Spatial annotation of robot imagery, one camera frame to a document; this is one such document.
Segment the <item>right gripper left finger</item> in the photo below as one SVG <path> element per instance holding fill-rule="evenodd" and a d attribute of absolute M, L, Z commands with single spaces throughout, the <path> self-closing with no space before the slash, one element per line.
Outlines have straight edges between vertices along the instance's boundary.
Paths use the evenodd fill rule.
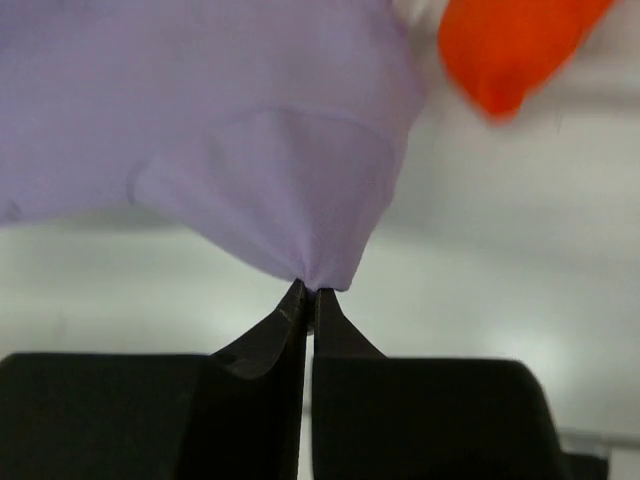
<path fill-rule="evenodd" d="M 16 353 L 1 363 L 5 479 L 293 479 L 306 290 L 211 355 Z"/>

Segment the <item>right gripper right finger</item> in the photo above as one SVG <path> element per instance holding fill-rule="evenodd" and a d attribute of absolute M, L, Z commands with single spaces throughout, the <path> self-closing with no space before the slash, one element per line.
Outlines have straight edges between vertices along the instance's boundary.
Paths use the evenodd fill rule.
<path fill-rule="evenodd" d="M 325 289 L 313 306 L 318 479 L 567 479 L 544 391 L 521 362 L 391 358 Z"/>

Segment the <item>purple t shirt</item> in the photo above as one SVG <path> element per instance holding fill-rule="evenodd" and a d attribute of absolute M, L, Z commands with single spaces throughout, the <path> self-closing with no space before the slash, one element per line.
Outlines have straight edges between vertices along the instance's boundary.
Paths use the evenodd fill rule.
<path fill-rule="evenodd" d="M 423 101 L 388 1 L 5 1 L 1 221 L 143 204 L 344 291 Z"/>

